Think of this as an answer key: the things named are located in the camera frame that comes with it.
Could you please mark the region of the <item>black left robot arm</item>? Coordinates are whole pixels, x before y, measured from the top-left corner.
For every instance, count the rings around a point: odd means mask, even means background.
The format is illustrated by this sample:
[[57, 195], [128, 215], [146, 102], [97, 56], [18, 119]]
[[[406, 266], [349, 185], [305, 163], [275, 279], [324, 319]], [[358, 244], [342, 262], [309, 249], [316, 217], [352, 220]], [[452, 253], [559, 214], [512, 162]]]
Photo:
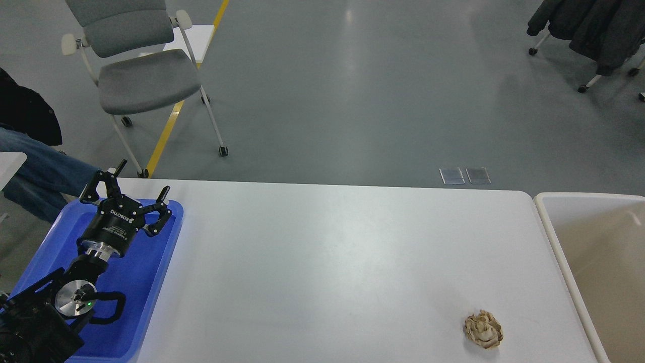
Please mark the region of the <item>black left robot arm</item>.
[[97, 171], [2, 303], [2, 362], [125, 362], [143, 341], [179, 235], [180, 204], [136, 200]]

